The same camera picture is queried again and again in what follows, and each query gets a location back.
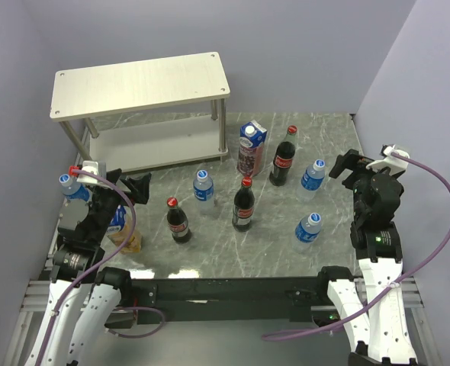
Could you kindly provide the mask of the cola bottle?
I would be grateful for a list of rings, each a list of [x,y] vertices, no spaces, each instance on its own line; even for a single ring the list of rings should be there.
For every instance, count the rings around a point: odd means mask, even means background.
[[[175,197],[167,199],[167,222],[172,238],[176,243],[187,243],[191,239],[191,231],[186,213],[178,205]]]
[[[269,181],[274,186],[283,186],[288,177],[296,153],[297,127],[290,125],[284,139],[278,144],[275,151],[273,166],[269,174]]]
[[[252,179],[244,177],[233,200],[232,224],[235,230],[245,232],[251,227],[254,206],[255,196],[252,192]]]

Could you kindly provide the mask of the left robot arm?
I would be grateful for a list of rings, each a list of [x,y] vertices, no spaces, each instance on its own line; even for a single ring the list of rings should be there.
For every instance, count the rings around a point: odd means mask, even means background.
[[[106,172],[90,161],[59,177],[66,202],[57,227],[47,305],[28,365],[81,365],[113,309],[133,299],[130,273],[103,268],[109,258],[101,241],[123,232],[117,250],[128,244],[136,229],[125,223],[126,213],[148,202],[151,177],[125,178],[120,169]]]

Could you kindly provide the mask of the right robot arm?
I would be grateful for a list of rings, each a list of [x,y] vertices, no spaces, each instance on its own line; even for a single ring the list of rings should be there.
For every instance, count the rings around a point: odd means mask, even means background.
[[[344,170],[343,185],[353,193],[350,238],[364,280],[366,301],[360,298],[349,269],[323,267],[316,296],[333,304],[349,339],[350,365],[416,365],[404,311],[403,293],[396,283],[403,271],[400,235],[393,222],[404,192],[398,178],[406,171],[408,153],[395,145],[373,160],[350,149],[336,159],[329,176]]]

